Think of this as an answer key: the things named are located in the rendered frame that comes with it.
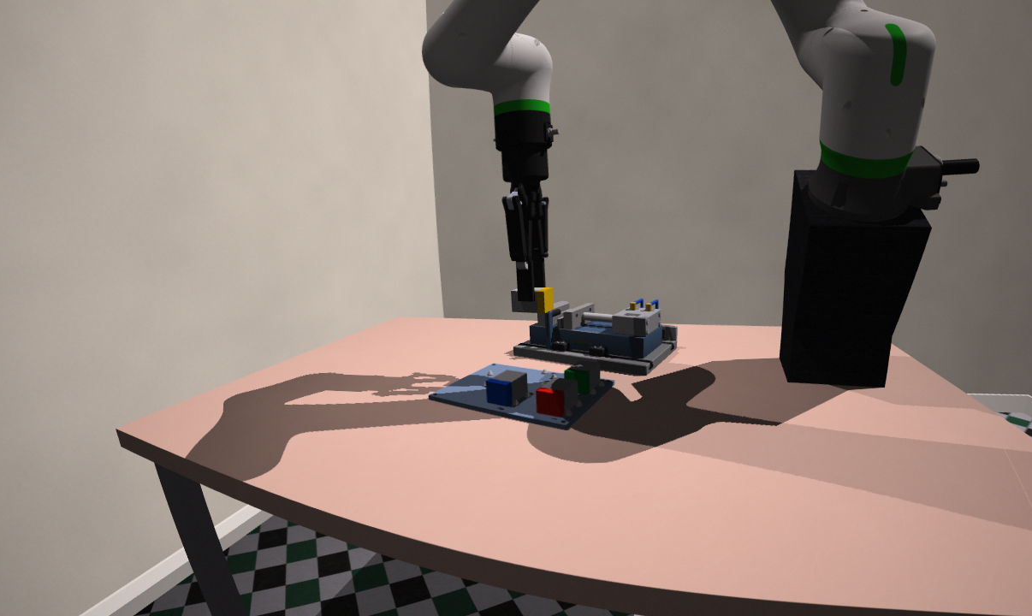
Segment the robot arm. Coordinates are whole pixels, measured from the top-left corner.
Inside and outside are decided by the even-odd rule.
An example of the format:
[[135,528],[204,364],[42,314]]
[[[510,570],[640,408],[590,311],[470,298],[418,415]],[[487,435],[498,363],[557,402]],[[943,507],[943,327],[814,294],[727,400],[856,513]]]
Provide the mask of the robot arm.
[[[549,51],[516,33],[539,1],[453,0],[423,40],[437,82],[491,92],[497,151],[548,149],[560,135],[550,121]],[[938,210],[943,175],[978,172],[976,157],[942,161],[916,145],[937,48],[927,25],[862,0],[771,3],[823,89],[821,160],[807,188],[816,206],[847,221],[891,221],[908,205]]]

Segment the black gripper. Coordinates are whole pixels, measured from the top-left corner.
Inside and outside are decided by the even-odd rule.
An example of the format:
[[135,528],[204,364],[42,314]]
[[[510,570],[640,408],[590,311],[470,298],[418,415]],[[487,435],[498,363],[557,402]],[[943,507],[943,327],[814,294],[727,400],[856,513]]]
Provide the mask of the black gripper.
[[503,207],[509,253],[516,261],[519,301],[533,303],[535,287],[546,287],[549,198],[543,198],[540,181],[549,177],[548,151],[542,147],[506,149],[501,160],[503,180],[511,182],[511,195],[503,198]]

